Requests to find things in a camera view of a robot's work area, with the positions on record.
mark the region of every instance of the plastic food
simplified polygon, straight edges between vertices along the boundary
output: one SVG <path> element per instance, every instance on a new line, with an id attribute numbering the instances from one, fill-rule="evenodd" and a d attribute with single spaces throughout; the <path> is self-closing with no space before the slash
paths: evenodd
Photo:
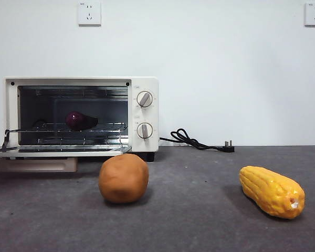
<path id="1" fill-rule="evenodd" d="M 137 201 L 148 185 L 148 166 L 134 154 L 114 156 L 105 161 L 99 173 L 101 195 L 113 203 Z"/>
<path id="2" fill-rule="evenodd" d="M 98 124 L 98 119 L 73 111 L 67 114 L 65 123 L 70 129 L 80 131 L 95 127 Z"/>
<path id="3" fill-rule="evenodd" d="M 305 193 L 294 180 L 263 167 L 246 166 L 239 172 L 244 193 L 272 216 L 293 219 L 305 207 Z"/>

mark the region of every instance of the oven control panel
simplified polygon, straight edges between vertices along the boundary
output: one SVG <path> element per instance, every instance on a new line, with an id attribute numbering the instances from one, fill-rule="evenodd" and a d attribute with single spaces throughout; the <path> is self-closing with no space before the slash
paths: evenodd
<path id="1" fill-rule="evenodd" d="M 132 151 L 155 152 L 159 148 L 158 80 L 132 79 Z"/>

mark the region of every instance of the white knob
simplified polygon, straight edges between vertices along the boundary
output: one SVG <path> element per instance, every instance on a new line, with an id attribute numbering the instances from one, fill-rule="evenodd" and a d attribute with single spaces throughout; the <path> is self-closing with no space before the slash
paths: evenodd
<path id="1" fill-rule="evenodd" d="M 151 93 L 147 91 L 142 91 L 138 94 L 138 96 L 136 97 L 136 100 L 141 107 L 146 108 L 150 104 L 152 104 L 153 97 Z"/>
<path id="2" fill-rule="evenodd" d="M 141 123 L 137 128 L 137 133 L 141 138 L 149 138 L 153 134 L 153 128 L 149 123 Z"/>

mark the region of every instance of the oven foot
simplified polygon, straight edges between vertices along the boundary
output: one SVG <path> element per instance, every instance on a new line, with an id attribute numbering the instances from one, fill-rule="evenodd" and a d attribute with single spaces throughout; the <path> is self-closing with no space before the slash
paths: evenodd
<path id="1" fill-rule="evenodd" d="M 154 162 L 155 152 L 146 152 L 146 162 Z"/>

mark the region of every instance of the white wall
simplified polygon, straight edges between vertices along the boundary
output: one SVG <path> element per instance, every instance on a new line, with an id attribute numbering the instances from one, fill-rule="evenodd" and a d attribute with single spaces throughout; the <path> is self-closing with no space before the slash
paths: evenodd
<path id="1" fill-rule="evenodd" d="M 304 1 L 104 0 L 101 28 L 78 27 L 77 3 L 0 0 L 0 145 L 4 76 L 157 76 L 161 136 L 315 144 Z"/>

